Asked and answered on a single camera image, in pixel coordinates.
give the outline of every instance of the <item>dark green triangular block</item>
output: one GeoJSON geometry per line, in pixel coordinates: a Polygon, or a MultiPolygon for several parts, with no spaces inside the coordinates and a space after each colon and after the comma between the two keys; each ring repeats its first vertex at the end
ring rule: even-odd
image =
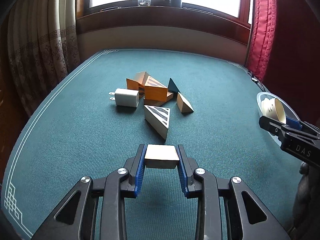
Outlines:
{"type": "Polygon", "coordinates": [[[173,80],[170,78],[169,85],[168,85],[168,91],[172,93],[178,93],[180,92],[177,88],[176,84],[173,82],[173,80]]]}

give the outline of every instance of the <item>transparent plastic bowl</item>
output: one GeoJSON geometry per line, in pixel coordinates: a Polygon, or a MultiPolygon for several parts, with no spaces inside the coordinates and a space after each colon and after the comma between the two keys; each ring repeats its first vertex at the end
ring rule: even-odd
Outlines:
{"type": "MultiPolygon", "coordinates": [[[[295,111],[293,111],[293,109],[286,103],[284,102],[280,97],[271,94],[269,92],[260,92],[257,95],[257,103],[258,103],[258,110],[259,110],[259,115],[262,116],[262,108],[261,108],[261,102],[265,99],[272,99],[272,98],[278,98],[284,108],[284,112],[285,112],[285,116],[290,117],[291,119],[300,121],[300,118],[297,116],[297,114],[295,113],[295,111]]],[[[271,133],[269,133],[270,136],[272,137],[272,139],[280,146],[281,142],[278,140],[277,136],[272,135],[271,133]]]]}

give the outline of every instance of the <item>window sill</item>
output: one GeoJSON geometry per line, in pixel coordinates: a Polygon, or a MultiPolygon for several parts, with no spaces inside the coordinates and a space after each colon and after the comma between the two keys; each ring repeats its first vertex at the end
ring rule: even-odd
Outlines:
{"type": "Polygon", "coordinates": [[[76,21],[77,34],[123,26],[169,26],[207,32],[248,44],[250,25],[212,13],[174,7],[147,6],[100,11],[76,21]]]}

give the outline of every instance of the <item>white power adapter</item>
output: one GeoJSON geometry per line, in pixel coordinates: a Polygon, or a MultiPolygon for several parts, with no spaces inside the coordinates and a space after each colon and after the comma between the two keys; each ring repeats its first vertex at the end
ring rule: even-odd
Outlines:
{"type": "Polygon", "coordinates": [[[115,92],[110,92],[109,95],[115,96],[110,100],[115,100],[117,106],[137,107],[139,103],[138,90],[117,88],[115,92]]]}

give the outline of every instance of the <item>metal bolt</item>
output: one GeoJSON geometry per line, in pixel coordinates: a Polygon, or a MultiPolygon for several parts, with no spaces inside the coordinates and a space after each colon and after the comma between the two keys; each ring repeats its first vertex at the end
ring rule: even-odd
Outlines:
{"type": "Polygon", "coordinates": [[[90,177],[88,177],[88,176],[84,176],[84,177],[81,178],[81,182],[82,183],[87,183],[89,181],[90,181],[90,177]]]}
{"type": "Polygon", "coordinates": [[[232,181],[233,181],[234,183],[240,183],[240,182],[241,182],[241,179],[236,176],[236,177],[233,177],[233,178],[232,178],[232,181]]]}
{"type": "Polygon", "coordinates": [[[119,174],[125,174],[125,173],[127,173],[127,169],[126,168],[120,168],[120,169],[118,169],[118,173],[119,174]]]}
{"type": "Polygon", "coordinates": [[[198,168],[198,169],[196,169],[196,173],[199,175],[202,175],[205,173],[205,170],[203,168],[198,168]]]}

